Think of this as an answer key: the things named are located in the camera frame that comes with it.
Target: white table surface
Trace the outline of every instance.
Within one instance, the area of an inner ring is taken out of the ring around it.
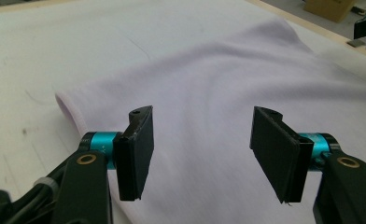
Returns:
[[[57,90],[274,16],[244,0],[49,0],[0,7],[0,189],[17,200],[77,149],[80,136],[60,111]],[[366,78],[366,56],[290,24],[320,57]],[[116,222],[128,223],[115,211]]]

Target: brass screw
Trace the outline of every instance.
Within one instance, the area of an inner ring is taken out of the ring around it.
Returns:
[[[349,168],[359,168],[360,164],[357,161],[354,161],[348,157],[339,157],[337,161],[340,162],[342,165],[347,166]]]
[[[96,156],[92,154],[86,154],[83,156],[80,156],[76,162],[80,165],[88,165],[96,160]]]

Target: black cable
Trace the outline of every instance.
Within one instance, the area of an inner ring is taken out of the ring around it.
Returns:
[[[9,218],[5,224],[24,223],[24,220],[36,210],[52,195],[51,189],[42,187],[42,190],[13,217]]]
[[[49,174],[48,177],[56,181],[58,185],[61,185],[63,173],[64,166],[60,165],[52,174]],[[7,220],[6,224],[23,222],[30,215],[37,212],[45,202],[52,199],[52,196],[53,192],[49,187],[42,184],[35,185],[25,195],[13,203],[14,215]]]

